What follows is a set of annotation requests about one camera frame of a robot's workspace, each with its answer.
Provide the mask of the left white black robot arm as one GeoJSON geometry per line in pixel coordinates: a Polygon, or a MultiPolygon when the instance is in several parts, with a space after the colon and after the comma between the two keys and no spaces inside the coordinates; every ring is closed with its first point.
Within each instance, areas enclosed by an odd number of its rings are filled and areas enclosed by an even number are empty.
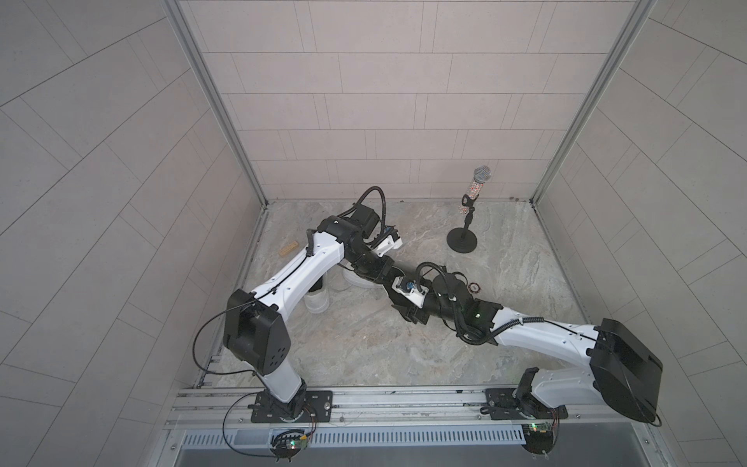
{"type": "Polygon", "coordinates": [[[400,272],[386,254],[401,246],[396,228],[358,202],[307,230],[305,250],[275,276],[250,292],[231,295],[227,309],[218,313],[225,318],[223,347],[262,381],[276,416],[296,420],[305,404],[307,384],[286,360],[291,348],[286,322],[294,309],[341,262],[363,280],[391,286],[400,272]]]}

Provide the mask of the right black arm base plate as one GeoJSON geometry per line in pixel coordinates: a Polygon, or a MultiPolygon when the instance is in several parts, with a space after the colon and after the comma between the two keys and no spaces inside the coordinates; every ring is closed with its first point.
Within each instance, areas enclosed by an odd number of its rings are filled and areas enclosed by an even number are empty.
{"type": "Polygon", "coordinates": [[[489,388],[486,393],[486,404],[480,407],[483,416],[491,420],[566,420],[566,406],[549,408],[532,395],[523,399],[515,397],[513,388],[489,388]]]}

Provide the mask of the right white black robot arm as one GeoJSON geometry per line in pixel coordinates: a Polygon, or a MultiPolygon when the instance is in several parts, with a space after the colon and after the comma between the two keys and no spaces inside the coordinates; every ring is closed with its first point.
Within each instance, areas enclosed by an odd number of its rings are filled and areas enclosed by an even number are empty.
{"type": "Polygon", "coordinates": [[[474,298],[461,277],[424,263],[414,272],[393,268],[383,285],[408,322],[435,316],[468,346],[525,348],[568,363],[561,370],[525,370],[513,399],[528,418],[566,405],[606,404],[630,420],[659,424],[663,364],[622,323],[573,325],[519,313],[474,298]]]}

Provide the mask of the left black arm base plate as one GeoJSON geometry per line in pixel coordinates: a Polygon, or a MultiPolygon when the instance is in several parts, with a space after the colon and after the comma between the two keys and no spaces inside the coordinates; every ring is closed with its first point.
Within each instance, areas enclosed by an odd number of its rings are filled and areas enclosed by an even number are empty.
{"type": "Polygon", "coordinates": [[[329,422],[334,393],[330,390],[304,390],[283,403],[263,390],[252,407],[252,423],[329,422]]]}

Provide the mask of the black insole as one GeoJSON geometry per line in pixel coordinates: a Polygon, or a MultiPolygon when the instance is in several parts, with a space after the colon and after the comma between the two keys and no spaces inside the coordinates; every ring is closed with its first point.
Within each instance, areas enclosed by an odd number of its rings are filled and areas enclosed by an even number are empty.
{"type": "Polygon", "coordinates": [[[407,322],[427,324],[430,314],[424,311],[426,295],[430,292],[429,283],[417,286],[416,280],[398,267],[392,267],[383,278],[384,289],[392,302],[393,309],[407,322]]]}

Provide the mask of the white sneaker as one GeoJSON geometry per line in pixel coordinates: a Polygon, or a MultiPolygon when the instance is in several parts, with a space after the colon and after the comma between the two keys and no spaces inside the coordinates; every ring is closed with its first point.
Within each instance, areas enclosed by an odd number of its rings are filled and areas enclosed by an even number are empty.
{"type": "Polygon", "coordinates": [[[330,307],[330,293],[328,290],[328,279],[322,276],[311,286],[309,291],[303,296],[303,303],[307,311],[312,314],[319,314],[328,311],[330,307]]]}
{"type": "Polygon", "coordinates": [[[349,283],[352,286],[360,287],[364,289],[377,289],[379,288],[379,284],[368,280],[367,278],[364,278],[362,276],[359,276],[359,274],[356,274],[354,270],[350,270],[349,268],[344,268],[342,270],[342,276],[344,277],[344,280],[349,283]]]}

